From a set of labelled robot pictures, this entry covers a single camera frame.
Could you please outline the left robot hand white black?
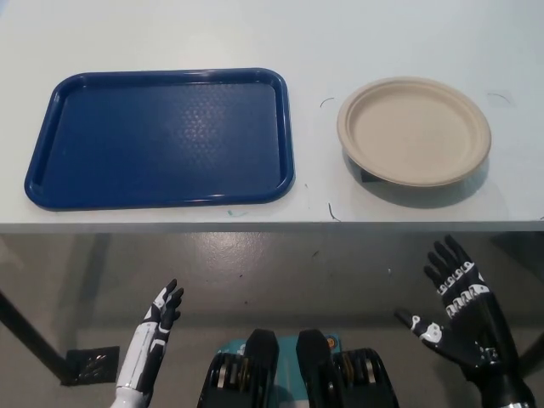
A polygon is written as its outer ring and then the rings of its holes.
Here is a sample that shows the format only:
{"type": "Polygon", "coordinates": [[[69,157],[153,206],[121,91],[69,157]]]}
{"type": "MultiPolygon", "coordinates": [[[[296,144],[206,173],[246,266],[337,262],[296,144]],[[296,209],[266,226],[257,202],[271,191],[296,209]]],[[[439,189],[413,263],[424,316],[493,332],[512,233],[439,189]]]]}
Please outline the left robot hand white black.
{"type": "Polygon", "coordinates": [[[176,279],[164,286],[137,326],[129,344],[116,386],[146,396],[154,388],[173,324],[181,316],[184,288],[176,279]]]}

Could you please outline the right robot hand black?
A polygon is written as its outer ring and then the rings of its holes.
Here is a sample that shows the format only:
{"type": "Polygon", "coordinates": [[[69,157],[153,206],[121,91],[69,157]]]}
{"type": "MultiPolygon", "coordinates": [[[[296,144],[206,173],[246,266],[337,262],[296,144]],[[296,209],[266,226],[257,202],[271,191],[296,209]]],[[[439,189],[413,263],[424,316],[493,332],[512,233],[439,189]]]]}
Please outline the right robot hand black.
{"type": "Polygon", "coordinates": [[[395,317],[427,348],[459,366],[483,407],[534,407],[519,353],[494,292],[477,264],[451,236],[436,241],[423,269],[448,317],[446,326],[398,308],[395,317]]]}

